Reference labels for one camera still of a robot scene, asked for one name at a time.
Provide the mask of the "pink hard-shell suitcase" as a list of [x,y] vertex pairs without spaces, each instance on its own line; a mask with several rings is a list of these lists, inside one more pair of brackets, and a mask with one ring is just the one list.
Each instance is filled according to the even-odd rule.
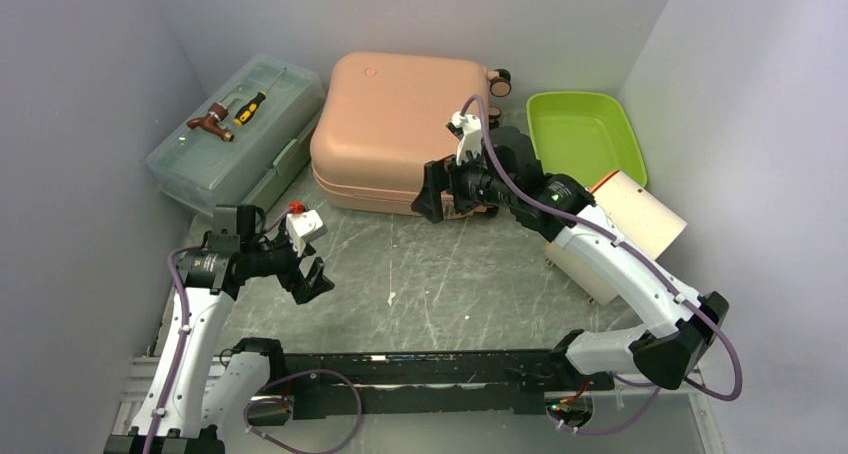
[[358,51],[332,69],[310,142],[313,177],[338,208],[409,215],[426,163],[456,152],[447,124],[474,94],[512,91],[512,75],[474,61]]

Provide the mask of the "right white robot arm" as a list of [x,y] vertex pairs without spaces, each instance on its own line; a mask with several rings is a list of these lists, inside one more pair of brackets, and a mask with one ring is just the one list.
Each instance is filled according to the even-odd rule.
[[461,144],[458,153],[423,165],[412,210],[432,223],[447,216],[504,207],[538,233],[558,256],[573,262],[568,276],[584,290],[597,281],[640,319],[630,329],[575,329],[553,349],[551,375],[574,389],[597,373],[636,373],[664,389],[689,383],[690,372],[718,339],[728,310],[717,292],[701,294],[649,258],[616,225],[594,196],[566,174],[550,174],[531,140],[515,128]]

